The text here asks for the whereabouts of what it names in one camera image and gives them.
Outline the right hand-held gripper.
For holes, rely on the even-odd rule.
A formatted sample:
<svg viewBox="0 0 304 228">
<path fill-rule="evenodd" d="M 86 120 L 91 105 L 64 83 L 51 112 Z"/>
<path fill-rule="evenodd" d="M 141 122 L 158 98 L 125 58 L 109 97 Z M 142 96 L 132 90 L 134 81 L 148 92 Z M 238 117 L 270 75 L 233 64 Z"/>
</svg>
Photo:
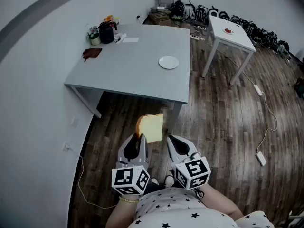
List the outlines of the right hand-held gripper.
<svg viewBox="0 0 304 228">
<path fill-rule="evenodd" d="M 211 169 L 206 157 L 197 152 L 194 144 L 180 136 L 168 135 L 166 139 L 169 156 L 173 162 L 174 177 L 186 190 L 208 183 Z"/>
</svg>

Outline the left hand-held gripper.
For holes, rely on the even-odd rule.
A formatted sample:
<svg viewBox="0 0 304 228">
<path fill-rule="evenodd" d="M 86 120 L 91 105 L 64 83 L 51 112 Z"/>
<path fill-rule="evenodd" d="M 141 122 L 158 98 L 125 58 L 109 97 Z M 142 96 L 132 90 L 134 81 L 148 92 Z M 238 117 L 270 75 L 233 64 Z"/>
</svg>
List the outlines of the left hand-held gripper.
<svg viewBox="0 0 304 228">
<path fill-rule="evenodd" d="M 147 171 L 148 143 L 144 134 L 140 136 L 140 158 L 137 134 L 131 134 L 118 151 L 118 162 L 112 169 L 112 188 L 121 195 L 143 195 L 150 175 Z"/>
</svg>

